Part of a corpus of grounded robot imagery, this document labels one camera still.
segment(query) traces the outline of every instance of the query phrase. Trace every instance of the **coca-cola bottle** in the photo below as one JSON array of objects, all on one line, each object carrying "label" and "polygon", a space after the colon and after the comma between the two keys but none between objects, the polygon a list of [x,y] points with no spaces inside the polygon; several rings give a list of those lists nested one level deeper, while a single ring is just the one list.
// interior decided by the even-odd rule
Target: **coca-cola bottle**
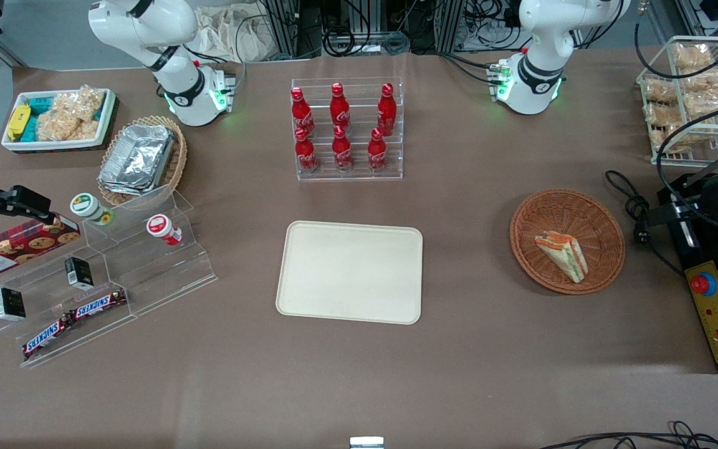
[{"label": "coca-cola bottle", "polygon": [[307,100],[304,100],[304,93],[300,87],[294,87],[290,91],[293,97],[293,120],[295,127],[302,126],[307,131],[308,136],[314,136],[314,120],[312,119],[312,108],[310,108]]},{"label": "coca-cola bottle", "polygon": [[299,159],[299,167],[304,174],[311,175],[317,172],[317,157],[314,155],[314,145],[309,140],[307,130],[299,126],[295,130],[295,155]]},{"label": "coca-cola bottle", "polygon": [[350,135],[351,111],[348,100],[345,100],[342,94],[342,83],[331,85],[331,104],[328,108],[331,110],[331,122],[334,126],[342,126],[345,128],[345,135]]},{"label": "coca-cola bottle", "polygon": [[381,86],[381,100],[378,102],[378,127],[384,136],[392,136],[395,128],[397,105],[393,99],[393,85],[385,83]]},{"label": "coca-cola bottle", "polygon": [[370,134],[370,144],[367,145],[368,162],[370,162],[370,173],[381,174],[387,168],[387,144],[382,139],[381,128],[373,128]]},{"label": "coca-cola bottle", "polygon": [[345,138],[344,126],[334,126],[334,141],[331,142],[331,150],[334,151],[334,162],[337,164],[338,171],[348,173],[353,169],[351,142]]}]

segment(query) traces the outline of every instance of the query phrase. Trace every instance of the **acrylic bottle rack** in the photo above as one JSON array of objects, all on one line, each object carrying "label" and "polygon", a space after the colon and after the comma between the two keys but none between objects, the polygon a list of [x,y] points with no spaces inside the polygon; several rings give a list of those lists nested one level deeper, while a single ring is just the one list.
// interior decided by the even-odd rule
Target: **acrylic bottle rack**
[{"label": "acrylic bottle rack", "polygon": [[[85,239],[46,253],[0,274],[0,287],[22,293],[26,318],[0,319],[0,338],[9,339],[12,360],[35,367],[85,342],[192,292],[217,279],[209,256],[196,241],[187,214],[192,206],[167,185],[112,208],[112,222],[97,226],[83,221]],[[164,213],[182,230],[183,239],[169,246],[146,232],[146,221]],[[68,284],[65,259],[90,264],[95,287],[83,292]],[[24,361],[22,345],[64,312],[123,288],[126,303],[112,306],[72,324],[46,347]]]},{"label": "acrylic bottle rack", "polygon": [[[331,85],[341,82],[345,99],[350,104],[351,130],[348,140],[351,142],[353,169],[348,173],[337,170],[334,162],[331,142],[333,140],[333,124],[328,105],[331,102]],[[367,146],[370,132],[377,125],[378,101],[381,99],[381,86],[389,82],[394,86],[393,98],[397,105],[395,128],[393,135],[384,137],[387,144],[386,170],[377,175],[370,173]],[[404,84],[401,77],[354,77],[353,79],[293,79],[292,87],[300,87],[304,98],[312,108],[314,119],[314,136],[310,137],[314,144],[319,171],[312,175],[303,173],[295,157],[295,138],[290,134],[293,144],[291,153],[295,161],[296,174],[299,181],[367,181],[379,179],[402,179],[404,176]],[[293,131],[295,122],[290,119]]]}]

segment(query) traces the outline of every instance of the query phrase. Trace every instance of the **sandwich slice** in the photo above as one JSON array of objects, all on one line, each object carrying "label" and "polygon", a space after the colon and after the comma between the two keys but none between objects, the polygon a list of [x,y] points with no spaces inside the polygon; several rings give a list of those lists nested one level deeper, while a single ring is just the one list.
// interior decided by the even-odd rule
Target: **sandwich slice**
[{"label": "sandwich slice", "polygon": [[581,245],[573,236],[548,231],[536,236],[536,245],[566,273],[575,284],[589,274],[589,266],[583,258]]}]

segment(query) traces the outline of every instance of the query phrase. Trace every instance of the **wicker basket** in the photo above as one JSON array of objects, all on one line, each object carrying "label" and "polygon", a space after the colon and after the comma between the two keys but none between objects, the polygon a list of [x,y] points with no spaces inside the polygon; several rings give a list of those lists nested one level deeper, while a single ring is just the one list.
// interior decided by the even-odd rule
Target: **wicker basket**
[{"label": "wicker basket", "polygon": [[[575,284],[535,244],[545,231],[578,239],[589,274]],[[625,242],[619,224],[603,205],[590,196],[564,188],[528,196],[511,218],[511,249],[528,276],[555,292],[586,295],[608,287],[625,262]]]},{"label": "wicker basket", "polygon": [[[162,125],[169,130],[174,131],[176,136],[173,145],[171,146],[171,156],[168,157],[168,164],[165,165],[165,171],[163,172],[160,185],[170,184],[171,187],[176,188],[177,185],[179,185],[179,181],[182,179],[184,163],[188,161],[188,144],[184,140],[184,135],[182,134],[182,130],[180,130],[179,125],[166,117],[157,117],[153,115],[150,117],[138,118],[137,120],[134,120],[131,125]],[[102,159],[102,168],[105,166],[105,163],[107,163],[107,159],[112,152],[112,147],[115,146],[115,142],[118,140],[118,137],[120,137],[120,134],[123,133],[123,130],[126,130],[126,126],[118,131],[116,136],[112,137],[112,140],[107,147],[107,152]],[[103,199],[113,206],[123,204],[136,196],[128,195],[126,193],[114,193],[114,191],[106,190],[106,188],[104,188],[101,184],[99,184],[99,191],[102,193]]]}]

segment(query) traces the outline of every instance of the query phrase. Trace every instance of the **white tray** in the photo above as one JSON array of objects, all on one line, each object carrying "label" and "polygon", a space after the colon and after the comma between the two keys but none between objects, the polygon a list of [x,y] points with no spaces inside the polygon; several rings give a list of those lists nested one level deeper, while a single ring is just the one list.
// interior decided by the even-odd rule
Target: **white tray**
[{"label": "white tray", "polygon": [[[115,107],[116,95],[110,89],[102,89],[105,91],[105,100],[102,103],[102,116],[99,117],[99,128],[96,130],[96,136],[92,139],[83,140],[62,140],[61,142],[13,142],[7,135],[5,127],[2,133],[2,146],[14,153],[53,153],[61,151],[77,151],[83,148],[96,147],[105,141],[107,128],[110,124],[112,110]],[[20,106],[29,102],[31,99],[42,99],[43,97],[54,97],[57,94],[66,92],[76,92],[72,90],[45,90],[43,92],[25,92],[18,94],[12,105],[11,113],[7,116],[7,121],[12,117],[12,112]]]},{"label": "white tray", "polygon": [[413,324],[421,312],[423,235],[415,228],[294,221],[276,309],[282,315]]}]

